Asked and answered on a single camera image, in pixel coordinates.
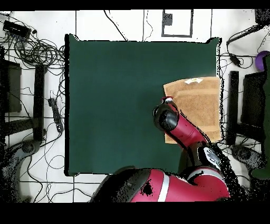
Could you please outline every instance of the green table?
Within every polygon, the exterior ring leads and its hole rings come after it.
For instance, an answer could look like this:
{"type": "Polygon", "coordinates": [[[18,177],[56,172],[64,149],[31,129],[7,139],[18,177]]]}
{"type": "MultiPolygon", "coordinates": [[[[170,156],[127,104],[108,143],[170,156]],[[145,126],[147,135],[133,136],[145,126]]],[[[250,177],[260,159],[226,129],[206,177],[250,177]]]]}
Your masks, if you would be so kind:
{"type": "Polygon", "coordinates": [[[209,43],[77,41],[69,36],[69,144],[65,170],[108,174],[134,165],[177,172],[181,149],[165,144],[152,110],[163,85],[216,76],[209,43]]]}

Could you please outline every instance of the black frame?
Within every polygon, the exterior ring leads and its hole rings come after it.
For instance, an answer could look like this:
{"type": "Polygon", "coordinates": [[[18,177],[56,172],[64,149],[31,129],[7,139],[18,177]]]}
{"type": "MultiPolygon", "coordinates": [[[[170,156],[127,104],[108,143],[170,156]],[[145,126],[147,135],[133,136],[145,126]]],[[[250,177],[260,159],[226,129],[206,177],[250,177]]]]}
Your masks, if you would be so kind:
{"type": "Polygon", "coordinates": [[[193,13],[194,13],[194,10],[191,10],[189,35],[170,35],[170,34],[164,34],[165,18],[166,18],[166,16],[168,14],[165,13],[165,10],[163,10],[163,12],[162,12],[162,30],[161,30],[161,36],[164,37],[164,38],[192,38],[192,33],[193,33],[193,13]]]}

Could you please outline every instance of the white paper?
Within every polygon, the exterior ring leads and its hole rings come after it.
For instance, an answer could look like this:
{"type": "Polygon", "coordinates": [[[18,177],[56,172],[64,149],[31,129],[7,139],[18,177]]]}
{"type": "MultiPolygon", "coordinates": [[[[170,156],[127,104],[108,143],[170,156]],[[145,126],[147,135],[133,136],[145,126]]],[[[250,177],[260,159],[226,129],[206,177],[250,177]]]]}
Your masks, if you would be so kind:
{"type": "Polygon", "coordinates": [[[185,81],[185,83],[190,84],[192,82],[197,82],[200,83],[202,81],[202,79],[199,78],[193,78],[193,79],[188,79],[187,81],[185,81]]]}

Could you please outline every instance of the purple object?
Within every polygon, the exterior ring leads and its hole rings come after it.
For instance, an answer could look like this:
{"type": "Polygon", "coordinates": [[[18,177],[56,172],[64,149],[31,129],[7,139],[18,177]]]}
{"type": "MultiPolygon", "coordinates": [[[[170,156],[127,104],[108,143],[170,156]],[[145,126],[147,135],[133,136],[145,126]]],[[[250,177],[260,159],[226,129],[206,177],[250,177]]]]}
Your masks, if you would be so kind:
{"type": "Polygon", "coordinates": [[[270,54],[269,51],[262,51],[260,52],[257,57],[255,58],[255,65],[256,68],[260,71],[264,71],[264,63],[263,63],[263,57],[270,54]]]}

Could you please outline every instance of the white floor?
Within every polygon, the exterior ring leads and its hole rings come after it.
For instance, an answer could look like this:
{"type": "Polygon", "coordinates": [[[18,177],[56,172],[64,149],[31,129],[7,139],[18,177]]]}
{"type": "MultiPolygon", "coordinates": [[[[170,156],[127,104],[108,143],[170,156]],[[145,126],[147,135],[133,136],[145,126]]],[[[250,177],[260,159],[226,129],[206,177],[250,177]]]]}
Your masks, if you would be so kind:
{"type": "MultiPolygon", "coordinates": [[[[194,10],[194,27],[192,39],[185,38],[161,38],[161,18],[162,10],[131,10],[131,11],[107,11],[107,14],[117,24],[120,31],[123,33],[126,39],[131,41],[192,41],[192,42],[206,42],[210,36],[219,37],[223,39],[223,43],[220,48],[220,54],[226,51],[226,41],[233,34],[242,31],[252,25],[255,25],[254,10],[194,10]]],[[[39,39],[47,39],[53,41],[57,47],[64,45],[65,34],[76,34],[80,40],[123,40],[123,37],[119,34],[114,25],[106,18],[103,11],[33,11],[33,12],[17,12],[14,11],[11,14],[12,17],[34,27],[37,30],[37,36],[39,39]]],[[[0,15],[0,21],[3,22],[6,17],[0,15]]],[[[0,36],[4,35],[2,31],[3,24],[0,23],[0,36]]],[[[268,29],[261,30],[259,32],[248,35],[241,40],[235,41],[229,46],[230,52],[237,55],[256,55],[257,48],[259,47],[262,39],[268,32],[268,29]]],[[[266,38],[265,43],[262,45],[259,51],[269,48],[269,38],[266,38]]],[[[244,59],[244,67],[249,66],[250,59],[244,59]]],[[[226,65],[225,60],[221,60],[221,66],[226,65]]],[[[256,72],[255,65],[249,69],[240,69],[233,64],[228,65],[224,73],[225,89],[227,88],[227,77],[231,70],[239,71],[240,84],[239,91],[243,87],[243,77],[245,74],[256,72]]],[[[45,77],[45,98],[50,97],[50,93],[54,94],[58,91],[59,77],[54,76],[51,73],[47,73],[45,77]]],[[[23,70],[21,78],[21,88],[29,87],[31,92],[34,91],[34,71],[23,70]]],[[[28,89],[21,90],[23,94],[29,94],[28,89]]],[[[21,95],[21,100],[25,104],[30,116],[33,115],[33,97],[28,95],[21,95]]],[[[64,107],[65,99],[63,103],[59,102],[59,109],[64,107]]],[[[52,117],[52,110],[45,102],[44,117],[52,117]]],[[[224,108],[226,114],[226,100],[224,101],[224,108]]],[[[239,108],[241,108],[241,97],[239,98],[239,108]]],[[[240,118],[241,110],[239,109],[238,118],[240,118]]],[[[27,116],[24,109],[21,113],[11,113],[11,116],[27,116]]],[[[51,118],[44,119],[44,127],[53,122],[51,118]]],[[[18,134],[11,135],[8,139],[6,137],[6,143],[9,142],[13,145],[22,140],[24,136],[30,134],[32,131],[24,131],[18,134]]],[[[49,127],[47,140],[53,140],[58,136],[55,125],[52,124],[49,127]]],[[[48,168],[48,165],[43,157],[39,159],[47,152],[52,146],[49,152],[46,153],[46,159],[48,162],[56,155],[64,156],[64,135],[59,138],[54,145],[48,144],[46,148],[41,148],[36,154],[33,155],[31,162],[30,174],[41,182],[57,182],[51,183],[50,198],[58,192],[65,192],[73,189],[73,177],[67,177],[63,173],[64,158],[57,156],[54,158],[48,168]]],[[[231,155],[228,155],[231,160],[232,167],[236,175],[245,175],[248,177],[245,166],[235,161],[231,155]]],[[[26,173],[27,166],[30,162],[30,158],[27,158],[23,162],[21,168],[21,192],[23,195],[31,195],[32,202],[38,192],[41,189],[41,185],[33,181],[26,173]]],[[[94,174],[79,174],[74,178],[74,187],[80,189],[82,192],[92,195],[99,183],[105,178],[105,175],[94,174]]],[[[239,177],[239,182],[242,185],[248,186],[248,181],[239,177]]],[[[46,195],[46,184],[43,184],[43,190],[37,197],[37,201],[48,202],[46,195]]],[[[57,194],[52,198],[52,202],[87,202],[89,197],[81,193],[79,190],[75,190],[65,194],[57,194]]]]}

